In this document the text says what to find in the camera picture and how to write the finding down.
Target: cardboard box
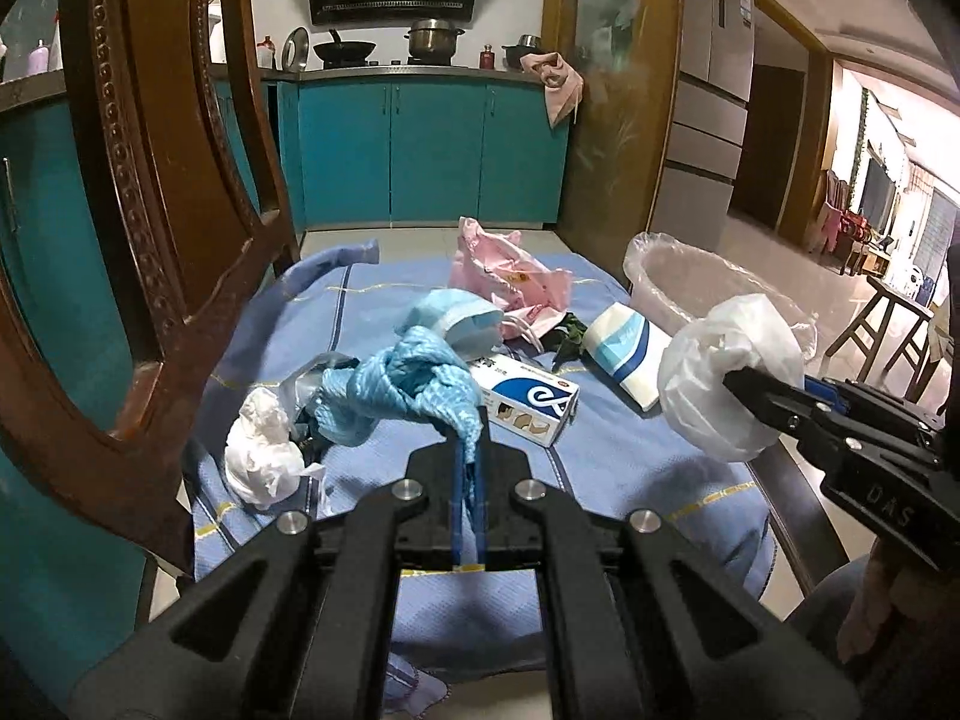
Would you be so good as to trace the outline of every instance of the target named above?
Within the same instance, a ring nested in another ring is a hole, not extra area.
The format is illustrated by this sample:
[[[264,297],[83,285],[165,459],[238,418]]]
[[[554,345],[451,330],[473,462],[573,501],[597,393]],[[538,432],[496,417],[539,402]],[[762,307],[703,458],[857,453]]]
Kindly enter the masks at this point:
[[[491,425],[552,445],[577,405],[580,387],[540,368],[502,354],[470,363],[483,391]]]

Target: red bottle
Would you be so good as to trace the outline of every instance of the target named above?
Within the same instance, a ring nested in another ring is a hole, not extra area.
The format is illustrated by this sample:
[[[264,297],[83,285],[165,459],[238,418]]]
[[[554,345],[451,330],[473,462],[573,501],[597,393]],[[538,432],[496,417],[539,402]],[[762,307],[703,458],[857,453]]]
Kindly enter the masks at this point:
[[[491,50],[491,45],[488,43],[486,46],[483,46],[483,50],[480,52],[480,70],[492,70],[493,69],[493,51]]]

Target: blue face mask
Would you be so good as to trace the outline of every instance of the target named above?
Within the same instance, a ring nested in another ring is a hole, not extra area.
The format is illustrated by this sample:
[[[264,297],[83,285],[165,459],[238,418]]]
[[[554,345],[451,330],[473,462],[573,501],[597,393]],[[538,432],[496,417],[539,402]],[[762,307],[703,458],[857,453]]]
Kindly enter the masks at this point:
[[[397,327],[403,335],[415,325],[444,338],[467,362],[486,357],[503,343],[500,323],[503,312],[488,300],[465,290],[433,290],[410,309]]]

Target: refrigerator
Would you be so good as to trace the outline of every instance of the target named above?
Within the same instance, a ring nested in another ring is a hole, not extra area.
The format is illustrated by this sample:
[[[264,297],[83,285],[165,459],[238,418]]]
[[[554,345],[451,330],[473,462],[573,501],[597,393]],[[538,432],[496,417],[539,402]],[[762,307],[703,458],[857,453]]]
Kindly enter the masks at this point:
[[[740,162],[754,0],[683,0],[673,122],[650,229],[715,251]]]

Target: crumpled white tissue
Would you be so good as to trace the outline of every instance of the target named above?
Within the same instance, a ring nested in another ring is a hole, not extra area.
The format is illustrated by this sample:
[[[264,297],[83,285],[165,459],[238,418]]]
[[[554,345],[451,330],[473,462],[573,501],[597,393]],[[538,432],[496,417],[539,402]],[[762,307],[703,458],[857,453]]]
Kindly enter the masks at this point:
[[[656,375],[670,427],[727,463],[752,460],[779,437],[724,386],[724,374],[743,367],[803,389],[800,345],[766,295],[731,298],[680,329]]]
[[[227,434],[224,475],[241,500],[267,509],[289,498],[299,480],[310,476],[320,481],[320,509],[329,514],[323,489],[326,468],[317,463],[304,468],[304,455],[290,440],[290,418],[280,399],[268,389],[253,389],[240,407],[240,415]]]

